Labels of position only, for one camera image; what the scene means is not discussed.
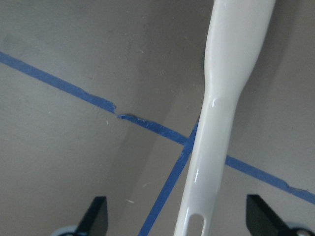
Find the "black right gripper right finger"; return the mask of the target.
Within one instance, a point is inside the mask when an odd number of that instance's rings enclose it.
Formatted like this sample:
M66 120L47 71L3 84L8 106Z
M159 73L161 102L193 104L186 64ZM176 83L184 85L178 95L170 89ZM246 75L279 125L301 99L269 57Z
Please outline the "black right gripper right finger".
M246 198L246 226L251 236L292 236L292 230L256 194Z

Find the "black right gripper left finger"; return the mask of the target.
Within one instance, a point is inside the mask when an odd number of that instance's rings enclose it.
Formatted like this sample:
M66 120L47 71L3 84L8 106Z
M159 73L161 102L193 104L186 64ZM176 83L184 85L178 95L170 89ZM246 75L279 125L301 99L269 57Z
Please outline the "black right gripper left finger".
M76 228L75 236L105 236L108 231L107 198L95 197Z

